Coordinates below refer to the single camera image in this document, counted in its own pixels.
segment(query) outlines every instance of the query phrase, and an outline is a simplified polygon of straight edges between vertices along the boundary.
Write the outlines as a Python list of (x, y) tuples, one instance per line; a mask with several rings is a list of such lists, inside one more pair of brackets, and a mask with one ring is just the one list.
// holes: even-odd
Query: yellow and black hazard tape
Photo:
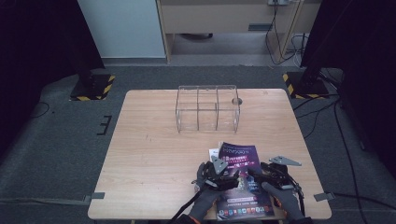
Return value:
[(70, 97), (70, 100), (71, 101), (105, 100), (108, 95), (108, 92), (111, 89), (111, 86), (113, 85), (114, 78), (116, 78), (116, 76), (110, 76), (108, 78), (106, 87), (103, 89), (103, 93), (101, 95), (96, 95), (96, 96), (80, 95), (80, 96), (76, 96), (76, 97)]
[(325, 99), (326, 96), (319, 94), (297, 94), (291, 84), (288, 74), (283, 74), (283, 80), (285, 81), (286, 87), (288, 88), (289, 95), (292, 99)]

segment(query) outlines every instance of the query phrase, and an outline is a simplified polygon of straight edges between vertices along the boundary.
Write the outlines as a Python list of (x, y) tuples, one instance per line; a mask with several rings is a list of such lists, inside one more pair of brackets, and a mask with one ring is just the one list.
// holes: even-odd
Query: wooden table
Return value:
[[(191, 181), (208, 150), (219, 141), (255, 145), (261, 161), (282, 155), (299, 161), (290, 174), (304, 192), (306, 215), (326, 219), (332, 215), (299, 125), (283, 90), (238, 90), (241, 115), (238, 131), (177, 132), (177, 90), (128, 91), (123, 103), (95, 192), (92, 219), (170, 219), (193, 195)], [(208, 219), (216, 219), (215, 208)], [(275, 219), (283, 213), (276, 209)]]

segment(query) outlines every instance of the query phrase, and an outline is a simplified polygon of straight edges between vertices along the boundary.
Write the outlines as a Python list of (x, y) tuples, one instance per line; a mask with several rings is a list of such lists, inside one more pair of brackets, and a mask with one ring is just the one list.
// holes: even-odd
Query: wall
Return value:
[(165, 58), (155, 0), (78, 0), (102, 58)]

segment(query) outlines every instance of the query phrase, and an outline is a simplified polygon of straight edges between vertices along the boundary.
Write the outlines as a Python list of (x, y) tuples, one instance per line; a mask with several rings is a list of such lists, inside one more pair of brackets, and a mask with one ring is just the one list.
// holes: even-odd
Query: gray carpet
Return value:
[[(78, 77), (48, 85), (32, 118), (16, 139), (0, 166), (0, 198), (53, 198), (82, 200), (94, 191), (106, 151), (129, 90), (177, 89), (180, 85), (236, 85), (238, 89), (286, 89), (282, 75), (296, 67), (259, 66), (135, 66), (108, 67), (116, 76), (103, 101), (73, 102), (69, 94)], [(295, 111), (296, 117), (321, 109), (337, 99), (313, 100)], [(293, 107), (304, 100), (290, 99)], [(396, 181), (374, 152), (361, 150), (345, 111), (337, 107), (350, 151), (361, 196), (396, 206)], [(101, 123), (112, 116), (106, 135)], [(337, 129), (333, 106), (298, 119), (323, 188), (354, 194), (346, 149)], [(315, 223), (362, 223), (357, 201), (337, 197), (330, 201), (332, 218)], [(368, 223), (394, 223), (395, 210), (362, 201)], [(0, 223), (93, 223), (87, 205), (0, 204)], [(99, 221), (99, 223), (130, 223)]]

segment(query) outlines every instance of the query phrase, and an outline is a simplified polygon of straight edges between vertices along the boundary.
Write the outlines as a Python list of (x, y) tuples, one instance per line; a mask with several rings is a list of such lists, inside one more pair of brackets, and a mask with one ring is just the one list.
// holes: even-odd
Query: magazine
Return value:
[(225, 175), (239, 170), (237, 188), (225, 191), (217, 201), (218, 220), (253, 219), (273, 217), (274, 208), (268, 193), (248, 175), (248, 168), (261, 172), (260, 160), (255, 146), (238, 146), (222, 143), (219, 159), (227, 161)]

